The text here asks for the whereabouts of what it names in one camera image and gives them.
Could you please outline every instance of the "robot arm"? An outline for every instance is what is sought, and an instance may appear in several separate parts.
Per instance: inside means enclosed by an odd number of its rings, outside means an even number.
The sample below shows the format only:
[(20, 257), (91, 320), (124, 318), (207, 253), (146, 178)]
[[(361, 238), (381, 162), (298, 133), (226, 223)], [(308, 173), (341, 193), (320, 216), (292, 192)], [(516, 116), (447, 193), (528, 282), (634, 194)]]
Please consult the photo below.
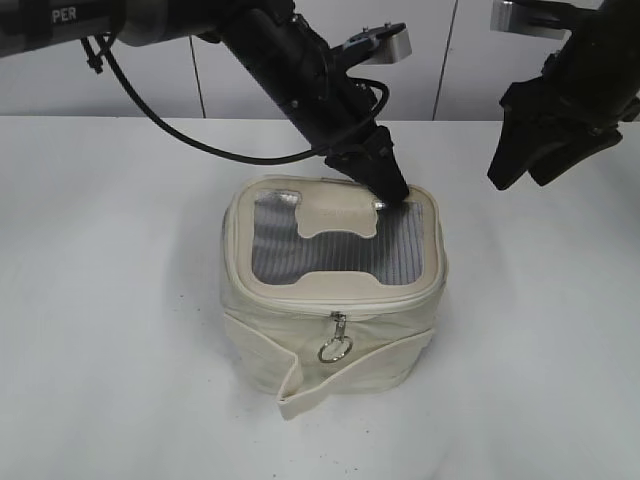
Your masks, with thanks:
[(332, 168), (381, 200), (409, 193), (387, 128), (376, 124), (372, 83), (347, 72), (411, 53), (406, 27), (363, 31), (330, 48), (292, 0), (0, 0), (0, 57), (109, 32), (132, 46), (199, 35), (240, 60)]
[(542, 76), (511, 85), (489, 177), (500, 190), (525, 172), (540, 185), (622, 140), (618, 123), (640, 113), (640, 1), (598, 10), (538, 0), (495, 0), (493, 28), (562, 38)]

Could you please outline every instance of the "black wire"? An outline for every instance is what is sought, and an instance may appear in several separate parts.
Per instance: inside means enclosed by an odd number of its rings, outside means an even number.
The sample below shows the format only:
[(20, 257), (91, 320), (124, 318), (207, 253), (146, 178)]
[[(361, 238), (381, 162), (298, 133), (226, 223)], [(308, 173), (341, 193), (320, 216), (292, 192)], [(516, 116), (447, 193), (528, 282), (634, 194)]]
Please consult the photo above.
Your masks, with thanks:
[(151, 119), (153, 123), (155, 123), (158, 127), (160, 127), (162, 130), (167, 132), (172, 137), (178, 139), (183, 143), (186, 143), (187, 145), (193, 148), (197, 148), (198, 150), (202, 150), (203, 152), (210, 153), (218, 157), (226, 158), (228, 160), (233, 160), (234, 162), (240, 162), (240, 163), (249, 164), (249, 165), (263, 165), (263, 166), (284, 165), (287, 163), (299, 162), (300, 160), (305, 160), (315, 155), (322, 155), (325, 152), (329, 152), (336, 144), (346, 140), (348, 137), (353, 135), (356, 131), (358, 131), (359, 129), (364, 127), (366, 124), (374, 120), (378, 116), (378, 114), (382, 111), (382, 109), (386, 106), (387, 102), (389, 101), (389, 96), (390, 96), (389, 88), (384, 83), (378, 82), (376, 80), (371, 80), (368, 78), (353, 78), (352, 80), (355, 81), (356, 83), (361, 83), (361, 84), (367, 85), (370, 88), (378, 89), (382, 93), (380, 100), (378, 100), (378, 103), (375, 105), (375, 107), (373, 107), (373, 109), (371, 110), (371, 113), (366, 118), (364, 118), (360, 123), (353, 126), (352, 128), (349, 128), (346, 132), (337, 136), (337, 138), (331, 141), (330, 143), (320, 145), (318, 147), (312, 148), (310, 150), (306, 150), (304, 152), (297, 153), (295, 155), (287, 155), (283, 157), (273, 157), (273, 158), (260, 158), (260, 157), (249, 157), (245, 155), (239, 155), (237, 153), (220, 150), (218, 148), (212, 147), (205, 143), (199, 142), (198, 140), (188, 137), (182, 132), (176, 130), (171, 125), (169, 125), (164, 120), (162, 120), (162, 118), (160, 118), (151, 109), (151, 107), (149, 107), (149, 105), (147, 105), (144, 102), (144, 100), (142, 100), (140, 95), (138, 95), (136, 90), (133, 88), (133, 86), (125, 76), (124, 72), (120, 68), (120, 65), (116, 61), (115, 57), (111, 53), (110, 47), (108, 43), (105, 41), (104, 37), (96, 36), (94, 38), (96, 42), (98, 42), (98, 45), (100, 46), (100, 51), (101, 52), (104, 51), (104, 54), (103, 54), (104, 58), (109, 64), (109, 67), (111, 68), (111, 70), (113, 71), (113, 74), (116, 76), (116, 78), (122, 85), (122, 88), (124, 88), (125, 92), (127, 93), (127, 95), (129, 95), (131, 100), (133, 100), (133, 102), (138, 106), (138, 108), (140, 108), (140, 110), (142, 110), (142, 112), (147, 117), (149, 117), (149, 119)]
[(96, 53), (96, 57), (104, 57), (107, 53), (111, 52), (111, 47), (116, 43), (117, 35), (115, 33), (110, 33), (107, 37), (107, 41), (104, 45), (100, 45), (100, 51)]

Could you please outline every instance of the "bag lid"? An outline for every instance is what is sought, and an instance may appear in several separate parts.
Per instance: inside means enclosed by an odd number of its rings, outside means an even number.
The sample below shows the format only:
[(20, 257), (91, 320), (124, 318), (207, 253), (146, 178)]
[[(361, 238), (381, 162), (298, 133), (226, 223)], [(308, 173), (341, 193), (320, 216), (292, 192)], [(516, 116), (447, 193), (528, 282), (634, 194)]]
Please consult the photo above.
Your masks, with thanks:
[(337, 180), (266, 177), (232, 203), (225, 260), (244, 293), (278, 304), (411, 301), (446, 274), (438, 209), (411, 187), (387, 207), (364, 187)]

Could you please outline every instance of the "insulated lunch bag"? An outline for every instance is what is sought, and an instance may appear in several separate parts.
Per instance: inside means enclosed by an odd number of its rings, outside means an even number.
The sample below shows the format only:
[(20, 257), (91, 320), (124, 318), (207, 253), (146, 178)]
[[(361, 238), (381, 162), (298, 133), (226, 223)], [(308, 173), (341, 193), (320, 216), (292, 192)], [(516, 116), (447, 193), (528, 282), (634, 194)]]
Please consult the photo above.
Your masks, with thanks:
[(266, 177), (233, 199), (222, 246), (227, 333), (285, 419), (400, 384), (435, 332), (447, 260), (420, 188), (388, 207), (350, 182)]

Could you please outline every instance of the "white tabletop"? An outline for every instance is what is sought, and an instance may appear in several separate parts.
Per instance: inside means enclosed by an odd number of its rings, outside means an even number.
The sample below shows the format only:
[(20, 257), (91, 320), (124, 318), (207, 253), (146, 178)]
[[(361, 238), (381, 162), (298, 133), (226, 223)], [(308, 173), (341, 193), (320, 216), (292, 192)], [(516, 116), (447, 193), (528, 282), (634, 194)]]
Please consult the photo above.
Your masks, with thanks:
[[(306, 147), (286, 122), (174, 123)], [(252, 177), (331, 171), (228, 163), (143, 119), (0, 118), (0, 478), (640, 478), (640, 126), (499, 193), (499, 124), (389, 125), (441, 207), (439, 332), (399, 388), (285, 422), (224, 335), (222, 215)]]

